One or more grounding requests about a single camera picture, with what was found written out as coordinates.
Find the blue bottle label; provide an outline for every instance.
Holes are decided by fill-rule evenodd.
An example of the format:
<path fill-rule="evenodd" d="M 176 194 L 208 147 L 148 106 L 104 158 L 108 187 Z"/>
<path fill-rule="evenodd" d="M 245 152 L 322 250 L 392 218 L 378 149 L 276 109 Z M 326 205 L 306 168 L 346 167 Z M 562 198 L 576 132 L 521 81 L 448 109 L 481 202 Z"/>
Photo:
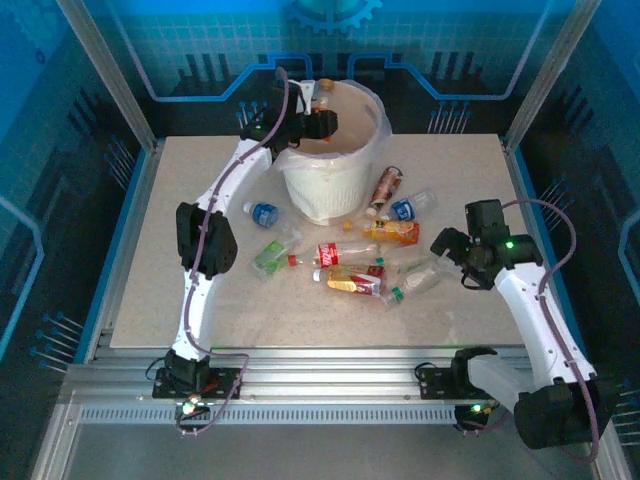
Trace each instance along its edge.
<path fill-rule="evenodd" d="M 398 217 L 398 220 L 406 222 L 407 220 L 413 220 L 416 218 L 416 212 L 413 210 L 411 203 L 407 198 L 403 198 L 402 200 L 398 200 L 393 205 L 391 205 L 393 211 Z"/>
<path fill-rule="evenodd" d="M 270 203 L 258 203 L 253 210 L 253 221 L 264 228 L 271 228 L 278 221 L 278 207 Z"/>

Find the bottle label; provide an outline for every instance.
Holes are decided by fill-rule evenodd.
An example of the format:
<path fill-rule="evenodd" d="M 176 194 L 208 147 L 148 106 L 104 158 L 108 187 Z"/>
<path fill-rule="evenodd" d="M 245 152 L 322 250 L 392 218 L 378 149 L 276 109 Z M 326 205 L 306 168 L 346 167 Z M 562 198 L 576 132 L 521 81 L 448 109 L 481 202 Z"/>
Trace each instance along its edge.
<path fill-rule="evenodd" d="M 278 207 L 259 203 L 253 210 L 253 221 L 261 227 L 271 228 L 278 220 Z"/>
<path fill-rule="evenodd" d="M 321 268 L 327 268 L 331 265 L 337 265 L 338 249 L 335 243 L 323 243 L 318 245 L 318 259 Z"/>
<path fill-rule="evenodd" d="M 254 260 L 254 265 L 264 270 L 267 275 L 273 275 L 287 264 L 287 256 L 281 255 L 285 246 L 277 240 L 271 242 Z"/>
<path fill-rule="evenodd" d="M 336 265 L 329 270 L 327 285 L 344 292 L 379 297 L 384 285 L 384 267 Z"/>
<path fill-rule="evenodd" d="M 387 200 L 396 193 L 400 182 L 402 182 L 402 176 L 402 172 L 397 167 L 387 167 L 382 173 L 380 180 L 378 180 L 378 185 L 376 185 L 376 190 L 371 196 L 371 202 L 369 202 L 369 207 L 374 209 L 376 214 L 380 212 Z"/>
<path fill-rule="evenodd" d="M 398 217 L 398 220 L 406 222 L 407 220 L 413 220 L 416 218 L 416 212 L 413 210 L 413 207 L 407 198 L 398 200 L 391 205 L 391 208 L 395 212 L 396 217 Z"/>
<path fill-rule="evenodd" d="M 403 245 L 414 245 L 420 239 L 420 224 L 376 219 L 371 228 L 371 238 L 380 241 L 395 241 Z"/>

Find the red bottle label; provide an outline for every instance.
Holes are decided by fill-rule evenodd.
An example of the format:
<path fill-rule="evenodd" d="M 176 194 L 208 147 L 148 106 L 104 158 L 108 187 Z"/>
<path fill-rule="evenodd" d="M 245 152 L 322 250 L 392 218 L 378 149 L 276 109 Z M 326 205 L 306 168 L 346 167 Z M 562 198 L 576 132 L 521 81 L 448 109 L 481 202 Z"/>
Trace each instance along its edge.
<path fill-rule="evenodd" d="M 318 245 L 318 259 L 321 268 L 327 268 L 338 264 L 338 249 L 335 243 L 323 243 Z"/>

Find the water bottle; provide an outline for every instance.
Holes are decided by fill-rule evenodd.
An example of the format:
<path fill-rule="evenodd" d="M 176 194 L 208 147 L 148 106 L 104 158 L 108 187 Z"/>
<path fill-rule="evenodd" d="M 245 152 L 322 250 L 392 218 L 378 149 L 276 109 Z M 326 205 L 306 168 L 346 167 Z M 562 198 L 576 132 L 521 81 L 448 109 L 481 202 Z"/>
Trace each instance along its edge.
<path fill-rule="evenodd" d="M 295 228 L 287 228 L 280 232 L 278 238 L 271 242 L 251 262 L 254 273 L 261 280 L 268 280 L 282 267 L 287 265 L 289 253 L 300 243 L 302 234 Z"/>
<path fill-rule="evenodd" d="M 419 215 L 430 212 L 436 208 L 437 204 L 438 202 L 433 190 L 425 188 L 410 197 L 403 198 L 393 203 L 386 217 L 392 220 L 401 220 L 406 222 L 415 219 Z"/>
<path fill-rule="evenodd" d="M 396 287 L 382 295 L 382 303 L 387 308 L 399 305 L 408 297 L 415 297 L 430 290 L 440 283 L 447 273 L 454 270 L 455 265 L 447 257 L 440 257 L 412 267 L 398 280 Z"/>
<path fill-rule="evenodd" d="M 429 247 L 419 243 L 406 247 L 394 248 L 376 259 L 378 265 L 384 266 L 388 272 L 402 273 L 409 268 L 426 261 L 437 260 L 437 256 L 429 250 Z"/>
<path fill-rule="evenodd" d="M 251 219 L 256 225 L 260 225 L 264 228 L 273 227 L 278 221 L 279 211 L 278 207 L 271 205 L 270 203 L 253 203 L 247 202 L 242 207 L 245 213 L 249 214 Z"/>

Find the glass panel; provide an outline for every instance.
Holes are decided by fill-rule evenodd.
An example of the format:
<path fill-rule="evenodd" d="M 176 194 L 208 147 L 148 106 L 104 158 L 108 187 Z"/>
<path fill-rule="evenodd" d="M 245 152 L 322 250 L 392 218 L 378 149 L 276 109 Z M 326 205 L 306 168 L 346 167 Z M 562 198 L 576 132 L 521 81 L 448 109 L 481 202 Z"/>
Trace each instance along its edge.
<path fill-rule="evenodd" d="M 632 2 L 602 3 L 521 145 L 535 193 L 578 232 L 562 273 L 590 360 L 630 392 L 640 387 L 639 14 Z M 562 256 L 568 229 L 543 215 Z M 614 423 L 637 465 L 640 397 L 623 398 Z"/>
<path fill-rule="evenodd" d="M 265 100 L 277 65 L 367 85 L 396 133 L 503 133 L 573 1 L 89 6 L 139 98 L 153 100 L 143 103 L 157 135 L 236 133 L 240 103 Z"/>
<path fill-rule="evenodd" d="M 0 478 L 22 478 L 78 350 L 140 147 L 55 2 L 0 2 L 0 47 Z"/>

